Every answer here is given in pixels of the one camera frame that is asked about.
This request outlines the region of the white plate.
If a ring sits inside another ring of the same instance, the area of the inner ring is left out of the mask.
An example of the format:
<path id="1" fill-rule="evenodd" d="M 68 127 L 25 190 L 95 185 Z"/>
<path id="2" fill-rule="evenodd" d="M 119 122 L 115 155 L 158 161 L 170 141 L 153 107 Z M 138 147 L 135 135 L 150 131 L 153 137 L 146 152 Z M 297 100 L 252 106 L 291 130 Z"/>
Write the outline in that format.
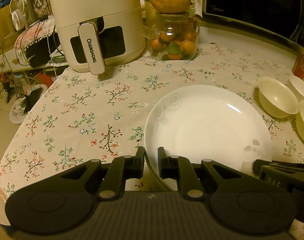
<path id="1" fill-rule="evenodd" d="M 198 164 L 212 159 L 235 170 L 256 159 L 272 160 L 274 146 L 256 109 L 237 94 L 209 85 L 179 88 L 164 96 L 148 115 L 144 130 L 147 164 L 165 190 L 176 182 L 161 179 L 157 149 Z"/>

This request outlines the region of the white bowl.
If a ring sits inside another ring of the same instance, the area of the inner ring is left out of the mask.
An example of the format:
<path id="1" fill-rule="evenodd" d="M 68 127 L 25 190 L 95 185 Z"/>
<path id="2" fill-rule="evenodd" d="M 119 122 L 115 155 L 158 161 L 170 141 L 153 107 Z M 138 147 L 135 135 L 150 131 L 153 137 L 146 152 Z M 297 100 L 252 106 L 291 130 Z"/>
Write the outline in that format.
<path id="1" fill-rule="evenodd" d="M 304 100 L 304 81 L 296 76 L 291 76 L 288 79 L 287 87 L 294 93 L 297 100 Z"/>

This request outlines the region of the floral tablecloth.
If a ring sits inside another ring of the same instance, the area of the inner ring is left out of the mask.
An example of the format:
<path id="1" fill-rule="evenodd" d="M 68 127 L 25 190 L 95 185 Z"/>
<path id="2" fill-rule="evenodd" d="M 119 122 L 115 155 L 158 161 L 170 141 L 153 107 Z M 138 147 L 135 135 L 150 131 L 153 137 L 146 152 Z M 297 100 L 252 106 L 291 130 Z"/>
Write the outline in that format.
<path id="1" fill-rule="evenodd" d="M 261 76 L 286 81 L 291 61 L 217 44 L 199 46 L 192 61 L 157 61 L 149 55 L 102 78 L 71 68 L 42 95 L 0 161 L 0 195 L 92 158 L 110 162 L 143 144 L 152 107 L 188 85 L 213 85 L 261 110 L 255 83 Z"/>

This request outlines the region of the glass jar of tangerines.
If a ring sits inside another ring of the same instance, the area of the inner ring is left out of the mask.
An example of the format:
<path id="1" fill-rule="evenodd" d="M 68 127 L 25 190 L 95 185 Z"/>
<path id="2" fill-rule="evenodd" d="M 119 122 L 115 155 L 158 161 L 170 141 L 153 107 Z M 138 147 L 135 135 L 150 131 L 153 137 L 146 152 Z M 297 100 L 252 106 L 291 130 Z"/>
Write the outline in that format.
<path id="1" fill-rule="evenodd" d="M 192 60 L 196 56 L 200 25 L 187 11 L 156 14 L 156 23 L 145 27 L 151 57 L 158 61 Z"/>

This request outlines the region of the white air fryer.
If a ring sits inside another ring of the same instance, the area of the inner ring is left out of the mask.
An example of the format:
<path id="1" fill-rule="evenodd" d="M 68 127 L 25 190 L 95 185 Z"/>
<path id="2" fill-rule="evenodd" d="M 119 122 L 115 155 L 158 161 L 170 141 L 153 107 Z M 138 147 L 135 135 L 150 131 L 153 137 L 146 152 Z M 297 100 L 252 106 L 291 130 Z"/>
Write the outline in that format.
<path id="1" fill-rule="evenodd" d="M 140 0 L 50 0 L 69 66 L 103 74 L 128 63 L 145 48 Z"/>

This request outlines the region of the black microwave oven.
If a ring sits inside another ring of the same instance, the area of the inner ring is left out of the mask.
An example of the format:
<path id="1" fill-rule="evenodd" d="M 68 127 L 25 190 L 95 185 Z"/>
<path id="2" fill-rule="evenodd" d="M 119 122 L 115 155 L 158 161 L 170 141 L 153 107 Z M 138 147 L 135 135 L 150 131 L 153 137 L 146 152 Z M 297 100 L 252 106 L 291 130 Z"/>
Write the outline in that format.
<path id="1" fill-rule="evenodd" d="M 203 0 L 202 14 L 260 29 L 304 49 L 304 0 Z"/>

